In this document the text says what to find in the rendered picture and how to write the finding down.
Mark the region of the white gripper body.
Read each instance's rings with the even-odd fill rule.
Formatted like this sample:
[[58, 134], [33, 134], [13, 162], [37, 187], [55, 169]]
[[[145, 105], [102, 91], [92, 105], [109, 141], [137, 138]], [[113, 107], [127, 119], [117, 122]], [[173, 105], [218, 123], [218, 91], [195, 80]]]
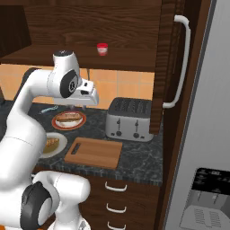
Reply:
[[87, 91], [75, 91], [68, 98], [60, 98], [58, 100], [58, 103], [62, 105], [92, 106], [97, 105], [99, 103], [99, 95], [95, 88], [93, 88], [93, 90], [90, 93]]

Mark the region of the grey fridge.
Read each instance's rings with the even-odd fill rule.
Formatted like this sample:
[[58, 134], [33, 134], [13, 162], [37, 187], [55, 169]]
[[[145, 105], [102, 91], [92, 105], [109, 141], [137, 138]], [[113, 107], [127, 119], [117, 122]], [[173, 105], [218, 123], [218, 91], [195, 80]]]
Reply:
[[212, 0], [163, 230], [230, 230], [230, 0]]

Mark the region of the dark wooden cabinet door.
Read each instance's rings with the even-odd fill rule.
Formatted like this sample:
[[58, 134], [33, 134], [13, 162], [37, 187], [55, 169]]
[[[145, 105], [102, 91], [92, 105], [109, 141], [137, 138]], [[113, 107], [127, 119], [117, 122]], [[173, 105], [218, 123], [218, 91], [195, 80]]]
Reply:
[[155, 80], [149, 132], [157, 135], [163, 116], [163, 103], [168, 69], [172, 65], [173, 43], [180, 35], [174, 22], [175, 14], [183, 14], [185, 0], [162, 0], [158, 44], [155, 61]]

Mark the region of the white plate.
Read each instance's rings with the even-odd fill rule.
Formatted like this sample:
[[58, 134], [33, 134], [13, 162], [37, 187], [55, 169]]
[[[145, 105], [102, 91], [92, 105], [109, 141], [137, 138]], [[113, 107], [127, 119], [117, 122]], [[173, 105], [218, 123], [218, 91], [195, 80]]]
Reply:
[[64, 150], [67, 145], [67, 138], [64, 135], [59, 134], [57, 132], [49, 132], [47, 134], [47, 139], [48, 138], [58, 138], [59, 139], [58, 147], [50, 153], [43, 152], [40, 156], [41, 158], [50, 158], [52, 156], [55, 156], [59, 154], [62, 150]]

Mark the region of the silver toaster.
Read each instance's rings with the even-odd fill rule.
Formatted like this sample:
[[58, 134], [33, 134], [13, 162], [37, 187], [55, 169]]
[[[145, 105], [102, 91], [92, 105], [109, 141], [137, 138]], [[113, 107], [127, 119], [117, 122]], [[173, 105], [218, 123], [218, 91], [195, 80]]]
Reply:
[[105, 133], [107, 137], [148, 142], [152, 102], [145, 99], [116, 97], [107, 111]]

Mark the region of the light blue utensil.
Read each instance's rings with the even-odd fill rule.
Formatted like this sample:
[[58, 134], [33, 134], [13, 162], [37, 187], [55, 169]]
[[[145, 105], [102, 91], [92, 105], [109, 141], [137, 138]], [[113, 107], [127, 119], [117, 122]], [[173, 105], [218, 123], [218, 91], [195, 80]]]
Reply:
[[53, 107], [49, 107], [49, 108], [47, 108], [47, 109], [44, 109], [44, 110], [40, 111], [40, 114], [44, 114], [44, 113], [46, 113], [46, 112], [48, 112], [48, 111], [55, 111], [55, 110], [57, 110], [57, 109], [58, 109], [58, 105], [55, 105], [55, 106], [53, 106]]

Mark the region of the wooden cutting board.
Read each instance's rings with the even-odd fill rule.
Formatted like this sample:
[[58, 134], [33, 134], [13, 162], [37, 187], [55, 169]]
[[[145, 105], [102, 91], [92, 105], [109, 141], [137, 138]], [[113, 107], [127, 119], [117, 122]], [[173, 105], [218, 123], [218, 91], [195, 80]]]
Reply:
[[65, 162], [116, 169], [121, 149], [120, 142], [77, 137], [65, 156]]

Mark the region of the dark wooden drawer front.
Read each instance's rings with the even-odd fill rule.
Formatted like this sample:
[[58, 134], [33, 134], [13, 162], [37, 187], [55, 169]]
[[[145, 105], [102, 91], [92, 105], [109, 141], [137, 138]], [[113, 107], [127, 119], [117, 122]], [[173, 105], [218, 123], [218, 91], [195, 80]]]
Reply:
[[111, 222], [112, 226], [123, 227], [127, 226], [126, 230], [154, 230], [154, 224], [149, 221], [131, 221], [122, 220], [119, 218], [103, 218], [103, 217], [84, 217], [92, 230], [110, 230], [107, 227], [107, 222]]
[[[109, 192], [115, 195], [124, 195], [130, 197], [157, 197], [159, 193], [159, 188], [154, 185], [143, 184], [143, 183], [134, 183], [130, 181], [122, 180], [113, 180], [103, 177], [88, 176], [87, 179], [92, 184], [95, 190], [102, 190], [103, 192]], [[108, 185], [115, 188], [123, 188], [125, 185], [128, 185], [128, 188], [125, 192], [115, 192], [111, 190], [106, 190], [104, 183], [108, 182]]]
[[[111, 208], [123, 209], [127, 207], [124, 214], [116, 214], [106, 209], [106, 204], [109, 203]], [[147, 199], [135, 199], [134, 197], [122, 198], [119, 196], [99, 197], [91, 196], [86, 202], [81, 205], [81, 210], [86, 215], [104, 214], [105, 216], [116, 215], [123, 218], [144, 218], [152, 217], [155, 202]]]

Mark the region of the dark wooden wall cabinet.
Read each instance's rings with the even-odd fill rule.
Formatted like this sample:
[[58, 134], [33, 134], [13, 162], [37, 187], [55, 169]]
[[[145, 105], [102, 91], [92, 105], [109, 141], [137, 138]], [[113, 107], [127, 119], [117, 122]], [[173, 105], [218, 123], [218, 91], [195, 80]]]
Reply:
[[68, 49], [81, 68], [153, 72], [161, 9], [162, 0], [0, 0], [1, 62], [51, 66]]

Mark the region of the red-lidded jam jar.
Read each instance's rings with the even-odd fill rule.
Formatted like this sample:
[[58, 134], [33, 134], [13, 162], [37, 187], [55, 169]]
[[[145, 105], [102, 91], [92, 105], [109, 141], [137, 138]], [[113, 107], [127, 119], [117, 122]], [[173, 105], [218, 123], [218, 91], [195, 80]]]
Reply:
[[108, 44], [107, 43], [98, 43], [97, 51], [100, 56], [106, 56], [108, 53]]

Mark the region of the yellow pie slice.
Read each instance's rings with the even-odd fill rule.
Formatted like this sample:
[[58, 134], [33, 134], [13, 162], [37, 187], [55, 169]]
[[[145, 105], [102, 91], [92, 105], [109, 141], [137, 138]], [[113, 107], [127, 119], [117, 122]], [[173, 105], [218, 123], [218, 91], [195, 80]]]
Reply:
[[44, 153], [50, 153], [58, 147], [59, 139], [58, 138], [48, 138], [47, 144], [43, 150]]

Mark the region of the orange plate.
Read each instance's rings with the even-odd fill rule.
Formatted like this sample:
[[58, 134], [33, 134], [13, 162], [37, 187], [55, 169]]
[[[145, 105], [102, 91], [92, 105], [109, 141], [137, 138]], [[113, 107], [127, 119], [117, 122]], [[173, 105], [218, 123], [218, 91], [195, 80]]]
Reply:
[[[57, 121], [56, 117], [57, 115], [63, 114], [63, 113], [79, 113], [82, 118], [80, 120], [76, 120], [76, 121], [70, 121], [70, 122], [61, 122], [61, 121]], [[51, 121], [52, 126], [55, 129], [58, 130], [73, 130], [73, 129], [77, 129], [83, 126], [83, 124], [86, 122], [86, 116], [80, 112], [80, 111], [64, 111], [64, 112], [60, 112], [59, 114], [57, 114]]]

